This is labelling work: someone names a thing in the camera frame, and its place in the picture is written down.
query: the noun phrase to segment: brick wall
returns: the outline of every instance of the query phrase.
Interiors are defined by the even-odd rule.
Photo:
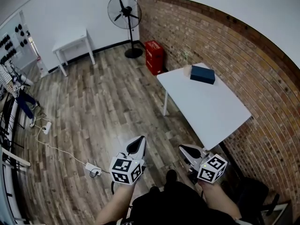
[[[225,144],[245,176],[291,199],[300,215],[300,70],[265,36],[188,0],[138,0],[140,40],[156,40],[172,70],[204,62],[252,117]]]

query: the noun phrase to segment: person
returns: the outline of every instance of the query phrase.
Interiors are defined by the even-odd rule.
[[[16,99],[19,106],[30,119],[30,127],[32,128],[37,119],[31,111],[38,106],[36,100],[30,95],[26,94],[22,89],[20,89],[21,84],[17,80],[13,82],[12,76],[8,72],[7,68],[3,65],[0,66],[0,84]],[[26,102],[32,104],[31,109],[28,107]]]
[[[202,180],[198,184],[206,202],[192,188],[178,182],[174,170],[169,170],[164,191],[152,187],[149,193],[136,198],[127,219],[135,184],[122,184],[99,212],[96,225],[236,225],[241,218],[239,208],[222,188]]]

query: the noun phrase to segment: small white table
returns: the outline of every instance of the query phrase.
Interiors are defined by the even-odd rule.
[[[53,46],[52,52],[56,55],[58,61],[59,61],[59,67],[64,74],[64,76],[67,76],[67,73],[65,69],[63,68],[62,64],[60,63],[59,56],[63,59],[66,65],[68,65],[68,62],[66,60],[66,57],[63,53],[63,50],[72,47],[80,42],[85,41],[86,46],[88,48],[89,54],[90,54],[90,59],[92,60],[92,63],[95,65],[95,59],[93,57],[93,52],[90,47],[90,43],[87,37],[86,29],[81,30],[80,32],[74,32],[72,34],[68,34],[64,37],[60,37],[58,41]]]
[[[196,66],[208,68],[199,63]],[[185,116],[206,150],[210,150],[251,117],[249,110],[216,76],[213,85],[190,80],[183,68],[157,75],[168,95]]]

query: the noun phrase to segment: black pants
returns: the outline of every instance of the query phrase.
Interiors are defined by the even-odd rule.
[[[27,93],[25,93],[23,90],[20,89],[19,96],[16,98],[17,103],[22,108],[22,110],[26,113],[27,117],[30,119],[33,119],[33,114],[26,102],[29,102],[31,104],[35,104],[36,101],[33,97],[29,96]]]
[[[130,218],[137,224],[192,224],[199,222],[199,213],[208,210],[198,193],[181,182],[140,196],[132,205]]]

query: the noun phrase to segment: red box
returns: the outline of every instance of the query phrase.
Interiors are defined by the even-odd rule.
[[[146,66],[153,75],[163,72],[163,48],[156,41],[146,42]]]

